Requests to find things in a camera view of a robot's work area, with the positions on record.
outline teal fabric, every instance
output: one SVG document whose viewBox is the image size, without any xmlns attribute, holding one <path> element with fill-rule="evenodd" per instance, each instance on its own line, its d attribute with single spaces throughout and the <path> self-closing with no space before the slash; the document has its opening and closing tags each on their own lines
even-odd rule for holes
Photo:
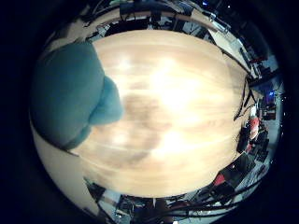
<svg viewBox="0 0 299 224">
<path fill-rule="evenodd" d="M 91 125 L 117 121 L 123 110 L 93 45 L 82 42 L 63 46 L 37 63 L 30 113 L 47 141 L 71 149 L 87 138 Z"/>
</svg>

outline cable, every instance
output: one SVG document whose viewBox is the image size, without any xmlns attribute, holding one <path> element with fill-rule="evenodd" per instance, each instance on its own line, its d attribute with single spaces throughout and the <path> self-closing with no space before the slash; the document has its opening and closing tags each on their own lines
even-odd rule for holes
<svg viewBox="0 0 299 224">
<path fill-rule="evenodd" d="M 235 193 L 232 193 L 230 195 L 227 195 L 223 198 L 220 198 L 220 199 L 215 199 L 215 200 L 211 200 L 209 202 L 205 202 L 205 203 L 200 203 L 200 204 L 197 204 L 197 205 L 189 205 L 189 206 L 184 206 L 184 207 L 180 207 L 180 208 L 175 208 L 175 209 L 169 209 L 167 212 L 163 212 L 157 216 L 154 216 L 154 217 L 150 217 L 148 219 L 145 219 L 143 220 L 143 222 L 150 222 L 150 221 L 153 221 L 159 217 L 164 217 L 164 215 L 168 215 L 170 212 L 175 212 L 175 211 L 185 211 L 185 210 L 203 210 L 205 209 L 204 206 L 206 205 L 209 205 L 209 204 L 212 204 L 212 203 L 217 203 L 219 200 L 225 200 L 225 199 L 230 199 L 230 198 L 233 198 L 234 196 L 236 195 L 239 195 L 253 187 L 255 187 L 256 185 L 258 185 L 262 180 L 264 179 L 264 176 L 262 178 L 260 178 L 258 181 L 256 181 L 254 184 L 250 185 L 250 186 L 247 186 L 241 190 L 238 190 L 236 191 Z M 232 204 L 229 204 L 229 205 L 222 205 L 222 206 L 213 206 L 215 207 L 215 210 L 219 210 L 219 209 L 223 209 L 223 208 L 227 208 L 227 207 L 234 207 L 234 206 L 237 206 L 239 205 L 241 202 L 239 203 L 232 203 Z M 213 210 L 212 206 L 209 206 L 206 208 L 207 210 Z"/>
<path fill-rule="evenodd" d="M 245 78 L 244 86 L 243 86 L 243 92 L 242 92 L 242 98 L 241 98 L 241 103 L 240 103 L 240 106 L 238 108 L 238 111 L 236 112 L 236 114 L 234 116 L 234 121 L 238 118 L 238 116 L 240 115 L 240 113 L 242 111 L 243 102 L 244 102 L 244 98 L 245 98 L 245 89 L 246 89 L 246 86 L 247 86 L 246 83 L 247 83 L 247 79 Z"/>
<path fill-rule="evenodd" d="M 244 115 L 245 115 L 245 113 L 246 113 L 246 111 L 248 111 L 248 109 L 249 109 L 249 108 L 251 108 L 251 107 L 253 107 L 254 105 L 255 105 L 255 104 L 253 104 L 253 105 L 249 105 L 249 107 L 247 107 L 247 108 L 244 110 L 243 114 L 241 114 L 241 115 L 238 115 L 237 117 L 235 117 L 235 119 L 238 119 L 238 118 L 240 118 L 240 117 L 244 116 Z"/>
</svg>

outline table surface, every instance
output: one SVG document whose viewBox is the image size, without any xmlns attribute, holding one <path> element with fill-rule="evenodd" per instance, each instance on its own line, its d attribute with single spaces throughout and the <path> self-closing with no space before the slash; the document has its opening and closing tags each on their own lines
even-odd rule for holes
<svg viewBox="0 0 299 224">
<path fill-rule="evenodd" d="M 120 193 L 166 197 L 208 185 L 237 158 L 235 139 L 250 111 L 233 117 L 246 72 L 216 46 L 161 30 L 93 44 L 125 113 L 94 126 L 74 149 L 85 176 Z"/>
</svg>

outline red object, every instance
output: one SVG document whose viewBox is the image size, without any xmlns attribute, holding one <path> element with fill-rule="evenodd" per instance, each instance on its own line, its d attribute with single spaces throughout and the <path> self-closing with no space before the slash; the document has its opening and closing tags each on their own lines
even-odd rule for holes
<svg viewBox="0 0 299 224">
<path fill-rule="evenodd" d="M 260 120 L 259 118 L 254 118 L 250 120 L 250 130 L 254 130 L 259 127 Z"/>
<path fill-rule="evenodd" d="M 250 152 L 252 150 L 252 145 L 248 145 L 246 148 L 246 152 Z"/>
<path fill-rule="evenodd" d="M 224 175 L 217 175 L 216 179 L 214 180 L 214 186 L 218 186 L 225 182 Z"/>
</svg>

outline desk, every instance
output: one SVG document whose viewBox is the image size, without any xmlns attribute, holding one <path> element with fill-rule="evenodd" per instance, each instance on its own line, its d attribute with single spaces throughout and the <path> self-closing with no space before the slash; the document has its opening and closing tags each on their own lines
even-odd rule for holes
<svg viewBox="0 0 299 224">
<path fill-rule="evenodd" d="M 170 31 L 125 32 L 93 44 L 125 114 L 93 127 L 74 150 L 84 174 L 140 197 L 210 184 L 235 157 L 236 136 L 249 117 L 248 110 L 233 121 L 246 72 L 216 46 Z"/>
</svg>

